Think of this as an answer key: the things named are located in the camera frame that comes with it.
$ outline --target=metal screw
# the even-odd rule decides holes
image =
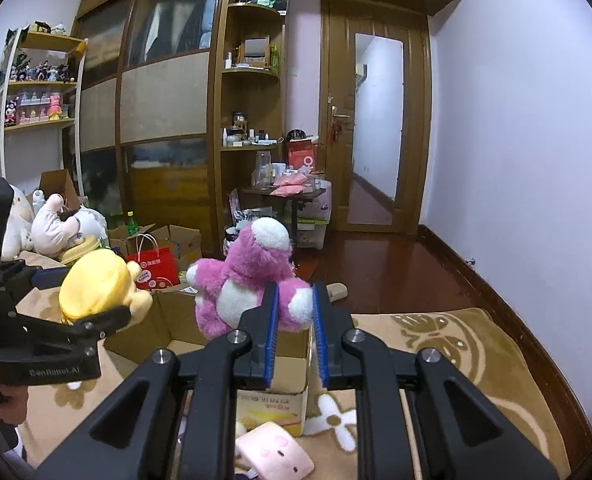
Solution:
[[[172,358],[172,352],[165,348],[161,348],[160,350],[156,350],[151,355],[151,360],[154,361],[157,365],[164,365],[165,363],[169,363],[170,359]]]
[[[420,351],[420,357],[426,363],[437,363],[441,360],[441,353],[436,348],[423,348]]]
[[[246,339],[247,334],[242,330],[232,330],[230,333],[227,334],[227,341],[229,341],[230,343],[234,343],[234,345],[244,343]]]
[[[365,332],[358,328],[353,328],[345,332],[345,338],[352,343],[362,343],[365,341]]]

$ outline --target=yellow plush toy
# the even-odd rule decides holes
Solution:
[[[98,249],[79,259],[60,287],[58,302],[65,322],[98,314],[116,306],[128,306],[129,326],[140,323],[151,307],[151,294],[138,290],[136,262],[125,263],[109,249]]]

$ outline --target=white flower pattern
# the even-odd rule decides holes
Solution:
[[[356,409],[342,412],[336,399],[329,394],[318,396],[319,416],[305,420],[303,435],[317,435],[334,430],[336,441],[343,451],[352,453],[356,450],[356,439],[348,426],[356,425]]]

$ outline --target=white plush belly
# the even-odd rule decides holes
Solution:
[[[246,286],[227,280],[216,300],[216,312],[231,327],[237,327],[244,311],[258,306],[257,294]]]

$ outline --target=human hand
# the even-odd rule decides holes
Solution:
[[[5,401],[0,405],[0,420],[15,426],[22,424],[27,417],[27,386],[0,385],[0,393]]]

